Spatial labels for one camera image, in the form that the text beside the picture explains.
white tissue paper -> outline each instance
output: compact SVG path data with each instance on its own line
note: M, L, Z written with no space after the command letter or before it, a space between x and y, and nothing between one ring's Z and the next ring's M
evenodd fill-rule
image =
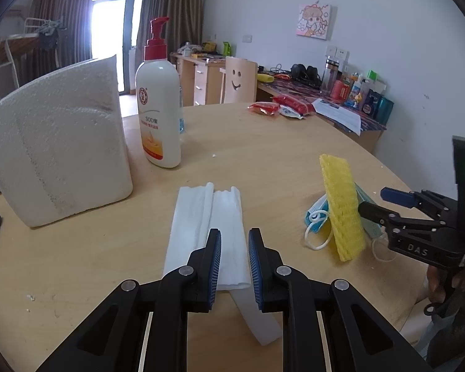
M0 101L0 189L29 227L131 194L115 63L61 68Z
M262 313L255 301L239 190L213 190L212 183L179 190L164 275L187 264L192 251L205 247L209 230L217 228L222 238L217 290L229 291L253 335L261 345L267 345L283 332L274 316Z

chair backrest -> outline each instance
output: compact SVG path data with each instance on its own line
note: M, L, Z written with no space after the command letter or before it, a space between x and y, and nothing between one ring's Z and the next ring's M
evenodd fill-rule
M257 63L242 58L226 57L224 103L254 102L257 96Z

yellow object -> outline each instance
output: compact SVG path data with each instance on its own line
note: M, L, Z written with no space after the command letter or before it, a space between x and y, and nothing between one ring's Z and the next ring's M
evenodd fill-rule
M217 44L213 42L202 43L202 48L205 53L213 53L217 49Z
M257 80L260 82L273 82L274 77L269 74L257 74Z
M341 261L352 260L365 248L365 236L350 165L344 159L323 154L320 156L320 167L339 258Z

paper sheet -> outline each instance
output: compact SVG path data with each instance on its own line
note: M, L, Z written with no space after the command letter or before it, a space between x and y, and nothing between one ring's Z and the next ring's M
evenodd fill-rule
M360 136L361 133L361 119L357 113L345 109L341 106L331 104L326 100L317 99L312 102L313 108L318 114L326 116L332 120L346 126L353 133Z

human hand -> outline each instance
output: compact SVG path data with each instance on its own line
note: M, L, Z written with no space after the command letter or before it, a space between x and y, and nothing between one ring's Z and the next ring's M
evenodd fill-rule
M446 292L444 287L441 285L440 271L434 266L429 266L427 269L427 280L429 281L429 300L431 302L444 302L446 298ZM460 287L465 291L465 269L458 272L451 280L453 288ZM461 305L462 309L465 309L465 303Z

